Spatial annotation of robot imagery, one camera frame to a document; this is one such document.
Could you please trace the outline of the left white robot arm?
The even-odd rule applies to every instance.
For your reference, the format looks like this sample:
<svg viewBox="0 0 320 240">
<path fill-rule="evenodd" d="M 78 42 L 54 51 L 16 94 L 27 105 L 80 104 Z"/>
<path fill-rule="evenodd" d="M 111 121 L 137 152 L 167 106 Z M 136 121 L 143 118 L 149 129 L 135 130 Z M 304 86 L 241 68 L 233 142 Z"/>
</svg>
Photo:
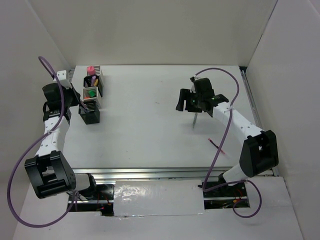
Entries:
<svg viewBox="0 0 320 240">
<path fill-rule="evenodd" d="M 44 138 L 35 156 L 24 163 L 33 190 L 39 199 L 79 191 L 92 200 L 99 193 L 94 177 L 90 173 L 75 174 L 63 150 L 72 117 L 70 108 L 78 106 L 78 113 L 87 125 L 100 122 L 100 111 L 93 101 L 83 104 L 72 84 L 59 87 L 50 83 L 42 90 L 46 98 L 42 108 Z"/>
</svg>

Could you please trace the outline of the pink pen refill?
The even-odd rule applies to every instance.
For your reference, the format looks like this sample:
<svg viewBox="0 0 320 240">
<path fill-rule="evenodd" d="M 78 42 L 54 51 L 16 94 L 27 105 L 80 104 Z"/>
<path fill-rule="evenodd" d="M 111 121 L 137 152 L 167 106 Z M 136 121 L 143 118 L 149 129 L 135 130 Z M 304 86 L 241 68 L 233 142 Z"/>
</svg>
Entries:
<svg viewBox="0 0 320 240">
<path fill-rule="evenodd" d="M 84 109 L 84 111 L 88 111 L 86 105 L 84 104 L 84 102 L 81 99 L 79 100 L 79 105 Z"/>
</svg>

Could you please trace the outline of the white slotted container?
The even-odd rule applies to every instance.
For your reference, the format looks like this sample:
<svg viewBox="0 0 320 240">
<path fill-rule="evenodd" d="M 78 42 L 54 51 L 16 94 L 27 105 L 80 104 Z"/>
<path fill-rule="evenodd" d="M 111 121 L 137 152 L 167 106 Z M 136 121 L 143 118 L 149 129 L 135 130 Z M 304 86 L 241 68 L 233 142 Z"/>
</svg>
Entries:
<svg viewBox="0 0 320 240">
<path fill-rule="evenodd" d="M 84 100 L 84 97 L 89 97 L 88 96 L 88 91 L 93 90 L 96 92 L 96 97 L 92 97 L 89 99 Z M 102 107 L 102 97 L 100 95 L 99 89 L 97 86 L 92 86 L 92 87 L 85 87 L 82 90 L 82 99 L 83 102 L 86 104 L 88 102 L 94 102 L 95 105 L 100 109 Z"/>
<path fill-rule="evenodd" d="M 101 70 L 101 66 L 100 65 L 93 65 L 94 68 L 95 68 L 95 76 L 97 78 L 103 78 L 104 75 L 103 75 L 103 71 Z"/>
</svg>

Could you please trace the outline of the far white slotted container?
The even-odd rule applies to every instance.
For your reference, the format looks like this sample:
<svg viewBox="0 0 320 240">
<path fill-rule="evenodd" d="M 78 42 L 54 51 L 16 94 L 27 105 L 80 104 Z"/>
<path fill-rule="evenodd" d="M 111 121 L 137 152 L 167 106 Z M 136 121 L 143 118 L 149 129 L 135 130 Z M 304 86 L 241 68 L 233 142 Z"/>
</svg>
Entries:
<svg viewBox="0 0 320 240">
<path fill-rule="evenodd" d="M 103 71 L 101 70 L 101 66 L 100 65 L 93 65 L 94 68 L 95 68 L 95 76 L 97 78 L 103 78 L 104 75 L 103 75 Z"/>
</svg>

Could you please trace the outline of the pink glue stick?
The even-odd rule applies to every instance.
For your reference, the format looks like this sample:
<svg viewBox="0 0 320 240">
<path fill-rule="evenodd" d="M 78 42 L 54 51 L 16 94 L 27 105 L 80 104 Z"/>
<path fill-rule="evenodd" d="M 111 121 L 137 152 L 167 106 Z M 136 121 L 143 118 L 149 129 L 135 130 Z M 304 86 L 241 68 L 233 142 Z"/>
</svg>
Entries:
<svg viewBox="0 0 320 240">
<path fill-rule="evenodd" d="M 95 70 L 95 67 L 90 65 L 86 68 L 86 72 L 87 72 L 87 75 L 88 76 L 93 76 L 96 74 L 96 70 Z"/>
</svg>

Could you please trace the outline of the black slotted container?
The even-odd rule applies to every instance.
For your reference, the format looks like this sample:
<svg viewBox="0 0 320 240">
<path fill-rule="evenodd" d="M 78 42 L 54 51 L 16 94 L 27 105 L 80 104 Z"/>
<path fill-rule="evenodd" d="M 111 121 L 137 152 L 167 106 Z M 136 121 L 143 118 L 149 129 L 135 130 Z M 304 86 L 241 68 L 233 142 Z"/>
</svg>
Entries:
<svg viewBox="0 0 320 240">
<path fill-rule="evenodd" d="M 79 106 L 78 114 L 84 121 L 86 125 L 98 124 L 100 122 L 100 110 L 96 106 L 94 101 L 89 101 L 88 103 L 84 103 L 87 107 L 87 111 Z"/>
<path fill-rule="evenodd" d="M 104 83 L 100 75 L 88 75 L 83 79 L 83 96 L 85 98 L 103 97 Z"/>
</svg>

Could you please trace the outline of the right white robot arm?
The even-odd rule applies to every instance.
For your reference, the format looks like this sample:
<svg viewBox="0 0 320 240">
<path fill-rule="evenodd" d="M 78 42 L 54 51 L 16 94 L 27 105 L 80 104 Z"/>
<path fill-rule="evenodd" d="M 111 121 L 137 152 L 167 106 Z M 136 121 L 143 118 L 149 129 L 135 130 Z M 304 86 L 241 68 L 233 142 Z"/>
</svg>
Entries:
<svg viewBox="0 0 320 240">
<path fill-rule="evenodd" d="M 252 178 L 279 164 L 276 134 L 254 125 L 235 110 L 224 95 L 215 94 L 208 78 L 192 77 L 191 82 L 191 89 L 180 90 L 176 110 L 207 113 L 242 144 L 238 163 L 219 176 L 220 194 L 230 196 L 238 181 Z"/>
</svg>

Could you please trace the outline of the aluminium front rail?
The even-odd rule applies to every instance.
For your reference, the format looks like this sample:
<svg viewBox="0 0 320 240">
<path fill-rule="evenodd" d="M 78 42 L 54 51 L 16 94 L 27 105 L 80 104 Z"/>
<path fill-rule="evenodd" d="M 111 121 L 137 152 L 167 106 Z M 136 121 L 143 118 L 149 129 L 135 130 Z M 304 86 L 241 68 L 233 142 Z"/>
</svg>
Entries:
<svg viewBox="0 0 320 240">
<path fill-rule="evenodd" d="M 91 174 L 98 183 L 115 181 L 204 180 L 207 167 L 75 168 L 75 174 Z"/>
</svg>

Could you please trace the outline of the near black slotted container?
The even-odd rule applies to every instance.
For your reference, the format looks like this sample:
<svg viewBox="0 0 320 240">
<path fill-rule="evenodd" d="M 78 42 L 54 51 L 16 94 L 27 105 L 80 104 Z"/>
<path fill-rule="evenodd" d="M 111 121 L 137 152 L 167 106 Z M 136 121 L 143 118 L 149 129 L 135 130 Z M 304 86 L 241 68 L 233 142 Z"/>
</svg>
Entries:
<svg viewBox="0 0 320 240">
<path fill-rule="evenodd" d="M 96 106 L 94 101 L 89 101 L 88 103 L 84 103 L 87 107 L 87 111 L 79 106 L 78 114 L 84 121 L 86 125 L 98 124 L 100 122 L 100 110 Z"/>
</svg>

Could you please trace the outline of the green capped black highlighter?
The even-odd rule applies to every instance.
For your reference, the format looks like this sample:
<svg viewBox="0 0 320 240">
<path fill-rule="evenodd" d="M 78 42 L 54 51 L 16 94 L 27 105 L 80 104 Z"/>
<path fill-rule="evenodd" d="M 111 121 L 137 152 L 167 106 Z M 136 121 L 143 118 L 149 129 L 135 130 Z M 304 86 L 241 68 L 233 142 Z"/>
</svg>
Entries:
<svg viewBox="0 0 320 240">
<path fill-rule="evenodd" d="M 88 94 L 88 96 L 89 96 L 90 98 L 96 97 L 96 92 L 95 92 L 94 90 L 89 90 L 89 91 L 87 92 L 87 94 Z"/>
</svg>

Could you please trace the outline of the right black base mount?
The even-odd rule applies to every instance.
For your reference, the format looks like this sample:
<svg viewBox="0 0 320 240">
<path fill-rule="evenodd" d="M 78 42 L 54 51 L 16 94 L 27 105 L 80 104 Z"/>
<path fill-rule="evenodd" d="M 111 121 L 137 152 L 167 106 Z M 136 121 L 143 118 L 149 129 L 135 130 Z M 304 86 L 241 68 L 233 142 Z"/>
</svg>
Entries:
<svg viewBox="0 0 320 240">
<path fill-rule="evenodd" d="M 250 206 L 244 183 L 222 186 L 203 192 L 203 202 L 205 210 L 232 209 L 235 203 L 237 203 L 236 208 L 248 208 Z"/>
</svg>

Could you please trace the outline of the far black slotted container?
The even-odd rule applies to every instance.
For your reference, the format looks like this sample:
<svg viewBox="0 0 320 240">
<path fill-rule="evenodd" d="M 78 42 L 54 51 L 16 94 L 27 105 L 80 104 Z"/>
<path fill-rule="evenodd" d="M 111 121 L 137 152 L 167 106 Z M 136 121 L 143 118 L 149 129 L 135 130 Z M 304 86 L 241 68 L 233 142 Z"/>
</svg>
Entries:
<svg viewBox="0 0 320 240">
<path fill-rule="evenodd" d="M 88 75 L 83 79 L 83 96 L 85 98 L 103 97 L 104 83 L 100 75 Z"/>
</svg>

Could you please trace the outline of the aluminium rail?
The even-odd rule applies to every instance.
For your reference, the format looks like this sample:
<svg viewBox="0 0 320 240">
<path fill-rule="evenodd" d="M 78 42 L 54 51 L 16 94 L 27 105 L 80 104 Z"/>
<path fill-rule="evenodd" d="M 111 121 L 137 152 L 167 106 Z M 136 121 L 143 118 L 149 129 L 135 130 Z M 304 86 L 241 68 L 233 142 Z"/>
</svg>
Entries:
<svg viewBox="0 0 320 240">
<path fill-rule="evenodd" d="M 75 174 L 91 174 L 98 183 L 115 181 L 204 180 L 207 167 L 75 168 Z"/>
<path fill-rule="evenodd" d="M 245 174 L 252 178 L 279 164 L 278 145 L 276 134 L 272 130 L 260 128 L 260 117 L 246 76 L 247 68 L 241 66 L 239 69 L 249 98 L 254 122 L 258 128 L 255 133 L 251 131 L 245 138 L 240 155 L 240 166 L 244 167 Z"/>
</svg>

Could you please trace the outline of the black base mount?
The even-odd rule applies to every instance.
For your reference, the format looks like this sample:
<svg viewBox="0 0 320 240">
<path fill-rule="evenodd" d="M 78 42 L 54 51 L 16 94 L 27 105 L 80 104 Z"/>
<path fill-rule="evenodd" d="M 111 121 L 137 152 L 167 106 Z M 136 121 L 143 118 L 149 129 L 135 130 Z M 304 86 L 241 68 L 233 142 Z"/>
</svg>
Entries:
<svg viewBox="0 0 320 240">
<path fill-rule="evenodd" d="M 244 183 L 222 186 L 203 192 L 203 202 L 205 210 L 232 209 L 235 203 L 237 203 L 236 208 L 248 208 L 250 206 Z"/>
<path fill-rule="evenodd" d="M 114 184 L 98 184 L 85 190 L 80 190 L 77 202 L 74 202 L 70 212 L 97 212 L 101 216 L 114 216 Z"/>
</svg>

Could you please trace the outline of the red pen refill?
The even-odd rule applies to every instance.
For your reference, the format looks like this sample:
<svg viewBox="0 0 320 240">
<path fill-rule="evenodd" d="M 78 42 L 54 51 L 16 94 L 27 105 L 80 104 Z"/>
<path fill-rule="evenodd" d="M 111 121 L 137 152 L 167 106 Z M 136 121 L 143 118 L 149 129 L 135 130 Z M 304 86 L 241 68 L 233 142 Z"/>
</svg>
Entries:
<svg viewBox="0 0 320 240">
<path fill-rule="evenodd" d="M 215 142 L 213 142 L 213 140 L 212 140 L 211 138 L 208 138 L 207 140 L 208 140 L 217 150 L 219 149 L 219 146 L 218 146 Z M 231 158 L 223 149 L 220 150 L 219 155 L 220 155 L 220 156 L 224 156 L 224 157 L 227 158 L 227 159 L 230 159 L 230 158 Z"/>
</svg>

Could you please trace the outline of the white foil cover plate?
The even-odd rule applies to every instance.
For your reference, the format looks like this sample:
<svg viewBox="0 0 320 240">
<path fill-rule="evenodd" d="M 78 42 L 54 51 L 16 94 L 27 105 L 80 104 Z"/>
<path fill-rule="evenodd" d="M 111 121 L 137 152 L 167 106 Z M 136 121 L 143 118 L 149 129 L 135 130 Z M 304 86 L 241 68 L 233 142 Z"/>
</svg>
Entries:
<svg viewBox="0 0 320 240">
<path fill-rule="evenodd" d="M 200 180 L 117 181 L 113 212 L 119 217 L 188 216 L 205 212 Z"/>
</svg>

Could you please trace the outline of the grey green pen refill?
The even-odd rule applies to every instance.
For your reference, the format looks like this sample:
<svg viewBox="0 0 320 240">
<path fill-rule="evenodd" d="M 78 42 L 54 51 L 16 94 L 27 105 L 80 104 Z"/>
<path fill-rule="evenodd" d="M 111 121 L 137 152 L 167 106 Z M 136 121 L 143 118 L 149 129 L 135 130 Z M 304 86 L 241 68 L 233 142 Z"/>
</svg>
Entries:
<svg viewBox="0 0 320 240">
<path fill-rule="evenodd" d="M 193 122 L 192 122 L 192 129 L 195 128 L 196 122 L 197 122 L 198 113 L 196 112 L 194 114 Z"/>
</svg>

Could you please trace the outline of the near white slotted container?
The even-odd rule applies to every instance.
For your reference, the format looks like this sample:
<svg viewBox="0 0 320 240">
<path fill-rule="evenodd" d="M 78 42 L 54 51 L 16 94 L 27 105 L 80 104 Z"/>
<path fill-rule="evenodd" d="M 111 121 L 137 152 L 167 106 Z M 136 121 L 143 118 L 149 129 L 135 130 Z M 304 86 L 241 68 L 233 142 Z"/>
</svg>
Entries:
<svg viewBox="0 0 320 240">
<path fill-rule="evenodd" d="M 93 90 L 96 92 L 96 97 L 92 97 L 89 99 L 84 100 L 84 97 L 89 97 L 88 96 L 88 91 Z M 88 102 L 94 102 L 95 105 L 100 109 L 102 107 L 102 97 L 100 95 L 99 89 L 97 86 L 92 86 L 92 87 L 85 87 L 82 90 L 82 99 L 83 102 L 86 104 Z"/>
</svg>

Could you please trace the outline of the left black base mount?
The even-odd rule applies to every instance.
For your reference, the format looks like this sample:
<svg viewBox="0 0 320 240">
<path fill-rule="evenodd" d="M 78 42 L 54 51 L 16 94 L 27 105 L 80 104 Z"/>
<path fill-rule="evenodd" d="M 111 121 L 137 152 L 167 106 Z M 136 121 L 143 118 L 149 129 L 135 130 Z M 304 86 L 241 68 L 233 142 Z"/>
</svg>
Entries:
<svg viewBox="0 0 320 240">
<path fill-rule="evenodd" d="M 70 212 L 97 212 L 101 216 L 114 216 L 114 184 L 98 184 L 85 190 L 80 190 L 77 202 L 74 202 Z"/>
</svg>

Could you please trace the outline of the aluminium right rail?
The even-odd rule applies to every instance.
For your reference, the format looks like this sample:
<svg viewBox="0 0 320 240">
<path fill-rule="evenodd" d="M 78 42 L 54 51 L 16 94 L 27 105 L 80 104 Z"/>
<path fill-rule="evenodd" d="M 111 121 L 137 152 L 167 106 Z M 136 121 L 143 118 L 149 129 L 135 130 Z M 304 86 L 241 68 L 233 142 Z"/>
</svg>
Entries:
<svg viewBox="0 0 320 240">
<path fill-rule="evenodd" d="M 258 128 L 255 133 L 251 131 L 245 138 L 240 155 L 240 166 L 244 167 L 245 174 L 252 178 L 279 164 L 278 145 L 276 134 L 272 130 L 260 128 L 260 117 L 246 76 L 247 68 L 241 66 L 239 69 L 249 98 L 254 122 Z"/>
</svg>

